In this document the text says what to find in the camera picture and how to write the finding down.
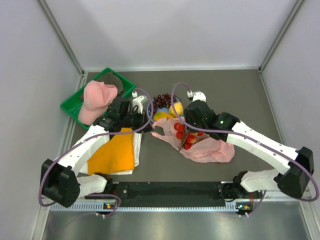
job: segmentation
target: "green plastic crate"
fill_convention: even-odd
[[[129,98],[131,97],[132,91],[136,87],[131,81],[126,79],[125,77],[121,76],[119,73],[113,71],[111,68],[106,68],[102,72],[100,72],[97,76],[95,76],[92,80],[97,80],[99,77],[101,77],[103,74],[106,74],[108,72],[113,72],[115,75],[117,75],[123,84],[123,90],[124,93],[122,94],[122,97]],[[80,109],[82,107],[82,101],[80,99],[80,95],[84,93],[85,86],[80,88],[75,94],[73,94],[71,97],[69,97],[67,100],[65,100],[63,103],[61,103],[60,107],[69,114],[77,123],[79,123],[83,128],[86,130],[89,129],[90,126],[84,125],[78,120],[78,115],[80,112]]]

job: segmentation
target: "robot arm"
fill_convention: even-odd
[[[193,95],[193,102],[184,110],[185,121],[197,128],[208,130],[220,130],[221,133],[208,132],[210,137],[233,144],[264,160],[274,167],[272,170],[260,172],[243,171],[233,179],[232,198],[242,197],[258,190],[277,190],[293,198],[301,198],[309,178],[297,166],[291,164],[283,156],[261,146],[265,144],[278,152],[295,160],[305,167],[312,175],[314,173],[313,153],[303,147],[297,150],[280,144],[248,127],[237,117],[223,112],[215,114],[205,102],[205,95],[197,92]],[[223,131],[232,131],[257,140],[254,142],[237,134],[228,134]]]
[[[82,143],[81,146],[65,155],[53,167],[45,181],[42,194],[68,208],[77,198],[103,192],[108,181],[102,174],[76,176],[80,172],[88,171],[87,161],[112,137],[96,135],[119,132],[121,128],[136,130],[147,122],[146,112],[143,111],[143,103],[146,101],[147,97],[144,95],[135,97],[132,100],[132,111],[128,112],[129,100],[127,98],[117,97],[114,99],[107,115],[97,118],[86,134],[75,144]],[[143,129],[144,132],[151,130],[150,125]],[[42,164],[41,179],[52,163],[53,161],[48,159]]]

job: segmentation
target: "pink cap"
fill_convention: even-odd
[[[84,88],[78,120],[85,125],[93,124],[108,109],[117,94],[118,89],[114,85],[90,81]]]

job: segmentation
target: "cherry tomato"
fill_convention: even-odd
[[[176,122],[176,123],[174,124],[174,126],[173,126],[173,127],[174,127],[174,129],[178,131],[178,126],[179,126],[179,125],[181,125],[181,123]]]
[[[186,142],[185,144],[184,144],[184,146],[183,146],[183,148],[185,149],[185,150],[188,150],[188,149],[190,149],[192,147],[192,144],[190,143],[190,142]]]
[[[186,141],[190,144],[194,144],[197,141],[197,137],[191,133],[188,134]]]
[[[180,131],[177,131],[175,136],[176,136],[177,139],[181,140],[184,137],[184,133],[180,132]]]
[[[178,132],[184,133],[185,130],[186,130],[186,128],[185,128],[185,125],[183,125],[183,124],[180,124],[180,125],[177,127],[177,131],[178,131]]]

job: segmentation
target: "yellow towel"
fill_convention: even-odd
[[[121,132],[130,132],[122,128]],[[88,174],[112,174],[135,169],[134,134],[115,135],[101,146],[88,162]]]

